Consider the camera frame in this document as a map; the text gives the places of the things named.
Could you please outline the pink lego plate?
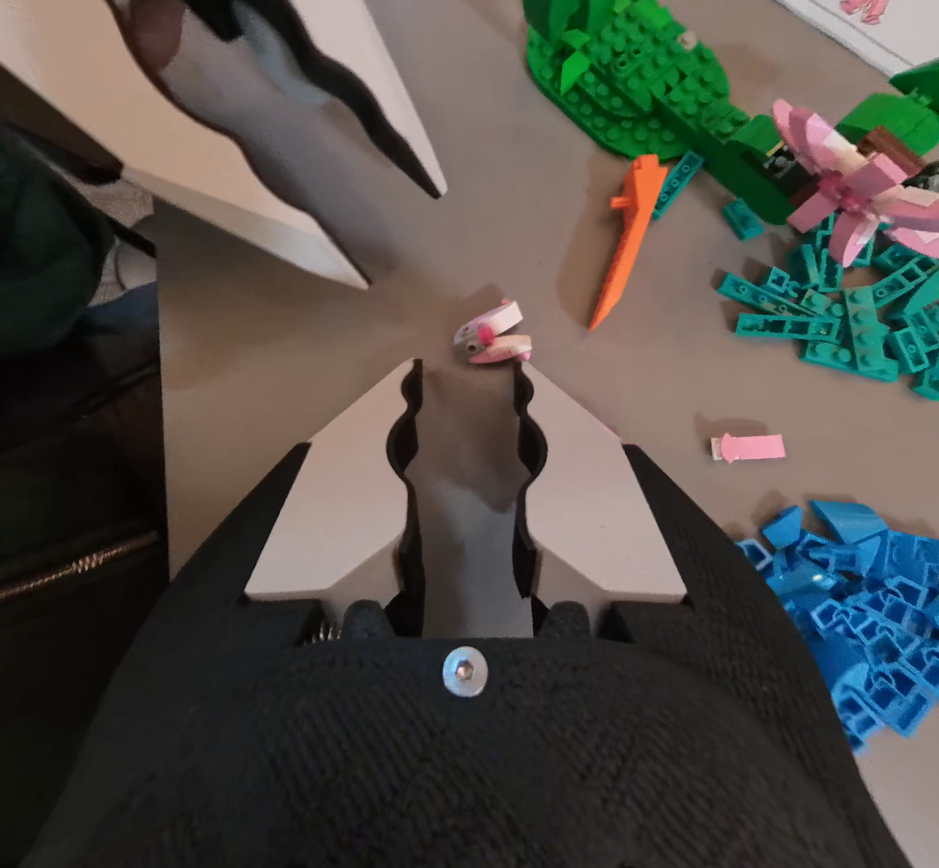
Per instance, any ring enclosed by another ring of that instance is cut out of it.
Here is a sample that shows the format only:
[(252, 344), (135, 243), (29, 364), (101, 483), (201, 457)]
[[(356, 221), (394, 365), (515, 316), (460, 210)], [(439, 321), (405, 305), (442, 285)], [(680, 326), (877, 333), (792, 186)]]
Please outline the pink lego plate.
[(736, 463), (783, 460), (786, 450), (781, 435), (734, 436), (729, 433), (710, 440), (716, 462)]

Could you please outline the orange brick separator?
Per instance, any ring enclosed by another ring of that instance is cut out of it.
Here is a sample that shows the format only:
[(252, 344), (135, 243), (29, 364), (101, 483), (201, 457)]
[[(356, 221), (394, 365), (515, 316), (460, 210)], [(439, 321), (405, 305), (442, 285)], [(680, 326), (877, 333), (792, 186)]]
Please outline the orange brick separator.
[(610, 209), (621, 212), (624, 224), (588, 325), (591, 332), (604, 322), (625, 292), (667, 175), (668, 169), (657, 155), (639, 156), (624, 177), (622, 191), (609, 202)]

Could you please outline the pink lego flower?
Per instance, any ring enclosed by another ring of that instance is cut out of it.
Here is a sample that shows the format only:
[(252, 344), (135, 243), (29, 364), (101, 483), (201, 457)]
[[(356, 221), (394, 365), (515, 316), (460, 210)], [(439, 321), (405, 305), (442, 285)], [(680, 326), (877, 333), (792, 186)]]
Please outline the pink lego flower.
[(800, 232), (836, 216), (828, 250), (842, 266), (854, 263), (883, 228), (894, 243), (937, 258), (937, 192), (908, 185), (924, 161), (883, 126), (859, 145), (818, 113), (775, 100), (771, 114), (794, 160), (811, 176), (810, 193), (788, 217)]

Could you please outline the pile of teal lego pieces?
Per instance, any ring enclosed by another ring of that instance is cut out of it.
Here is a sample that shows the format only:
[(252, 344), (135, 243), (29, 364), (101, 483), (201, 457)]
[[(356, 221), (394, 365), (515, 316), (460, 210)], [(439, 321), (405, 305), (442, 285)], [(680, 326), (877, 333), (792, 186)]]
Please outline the pile of teal lego pieces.
[(743, 308), (734, 333), (798, 343), (804, 362), (868, 380), (910, 377), (914, 393), (936, 402), (937, 259), (878, 230), (851, 265), (872, 281), (851, 287), (829, 252), (836, 220), (802, 234), (788, 264), (772, 266), (761, 281), (723, 277), (718, 293)]

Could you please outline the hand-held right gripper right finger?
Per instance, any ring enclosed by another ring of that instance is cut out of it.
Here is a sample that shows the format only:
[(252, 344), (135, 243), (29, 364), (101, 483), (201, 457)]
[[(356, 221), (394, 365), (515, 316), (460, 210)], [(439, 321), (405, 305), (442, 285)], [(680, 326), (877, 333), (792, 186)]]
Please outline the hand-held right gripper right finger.
[(679, 603), (687, 588), (619, 436), (527, 361), (514, 365), (514, 582), (536, 614), (603, 616), (618, 601)]

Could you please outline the green lego plant build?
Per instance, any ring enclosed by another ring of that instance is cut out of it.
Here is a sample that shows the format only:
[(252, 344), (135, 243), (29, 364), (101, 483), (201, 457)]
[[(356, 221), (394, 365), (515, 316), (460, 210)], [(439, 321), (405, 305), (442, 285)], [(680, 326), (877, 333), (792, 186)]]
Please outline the green lego plant build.
[[(718, 56), (659, 0), (522, 0), (538, 88), (617, 156), (691, 150), (764, 222), (781, 225), (804, 178), (771, 116), (732, 103)], [(895, 76), (839, 123), (859, 142), (882, 125), (916, 154), (937, 146), (937, 59)]]

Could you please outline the long teal lego plate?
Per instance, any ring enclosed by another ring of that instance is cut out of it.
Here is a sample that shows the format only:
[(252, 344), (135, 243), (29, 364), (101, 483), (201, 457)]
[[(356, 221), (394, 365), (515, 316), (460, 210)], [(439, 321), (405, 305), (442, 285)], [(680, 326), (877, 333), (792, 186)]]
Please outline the long teal lego plate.
[(663, 217), (666, 211), (674, 204), (677, 197), (683, 193), (688, 183), (701, 169), (705, 159), (694, 151), (685, 152), (675, 163), (663, 181), (656, 202), (651, 213), (651, 220)]

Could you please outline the person's dark clothing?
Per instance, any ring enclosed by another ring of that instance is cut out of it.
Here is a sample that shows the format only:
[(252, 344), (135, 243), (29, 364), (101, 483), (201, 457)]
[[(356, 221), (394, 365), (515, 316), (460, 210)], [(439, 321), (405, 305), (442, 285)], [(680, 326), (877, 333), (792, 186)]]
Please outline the person's dark clothing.
[(2, 127), (2, 866), (168, 584), (156, 250), (135, 231), (152, 208)]

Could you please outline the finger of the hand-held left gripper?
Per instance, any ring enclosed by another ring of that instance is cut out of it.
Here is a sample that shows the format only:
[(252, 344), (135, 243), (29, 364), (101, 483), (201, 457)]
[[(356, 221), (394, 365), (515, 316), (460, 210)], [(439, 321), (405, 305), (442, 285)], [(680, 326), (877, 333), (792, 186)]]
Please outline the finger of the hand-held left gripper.
[(309, 274), (369, 288), (314, 218), (268, 190), (230, 138), (154, 85), (105, 0), (2, 0), (2, 65), (153, 197)]
[(365, 0), (182, 0), (225, 43), (244, 41), (281, 92), (335, 99), (433, 199), (447, 191), (424, 125)]

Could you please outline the small teal lego brick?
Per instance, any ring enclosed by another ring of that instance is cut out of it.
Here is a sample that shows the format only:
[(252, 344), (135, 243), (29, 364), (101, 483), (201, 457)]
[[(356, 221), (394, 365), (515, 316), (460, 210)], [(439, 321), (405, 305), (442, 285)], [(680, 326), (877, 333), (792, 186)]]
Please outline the small teal lego brick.
[(759, 217), (742, 199), (735, 199), (725, 204), (721, 209), (721, 214), (740, 241), (753, 240), (765, 232)]

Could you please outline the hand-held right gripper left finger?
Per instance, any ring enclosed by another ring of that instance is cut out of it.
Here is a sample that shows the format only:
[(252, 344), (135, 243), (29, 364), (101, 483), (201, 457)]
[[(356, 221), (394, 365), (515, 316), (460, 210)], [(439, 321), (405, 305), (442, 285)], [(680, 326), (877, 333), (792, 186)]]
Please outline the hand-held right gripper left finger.
[(288, 495), (244, 589), (252, 601), (319, 601), (343, 616), (376, 601), (391, 616), (425, 612), (416, 493), (424, 365), (411, 358), (306, 445)]

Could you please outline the small pink lego assembly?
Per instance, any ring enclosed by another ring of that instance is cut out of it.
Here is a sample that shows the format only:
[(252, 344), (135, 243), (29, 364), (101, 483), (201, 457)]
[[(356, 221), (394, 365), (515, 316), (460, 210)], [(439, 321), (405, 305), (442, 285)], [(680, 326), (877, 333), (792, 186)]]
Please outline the small pink lego assembly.
[(528, 360), (533, 349), (527, 334), (513, 334), (523, 314), (517, 301), (504, 300), (459, 327), (453, 337), (455, 350), (470, 364), (489, 365), (503, 361)]

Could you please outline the pile of blue lego pieces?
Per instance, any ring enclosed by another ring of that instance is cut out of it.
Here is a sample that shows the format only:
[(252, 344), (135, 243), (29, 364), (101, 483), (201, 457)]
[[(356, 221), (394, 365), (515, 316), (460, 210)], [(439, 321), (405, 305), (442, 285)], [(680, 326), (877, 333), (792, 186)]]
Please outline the pile of blue lego pieces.
[(938, 701), (938, 541), (891, 529), (857, 502), (811, 500), (736, 542), (815, 659), (856, 754), (916, 733)]

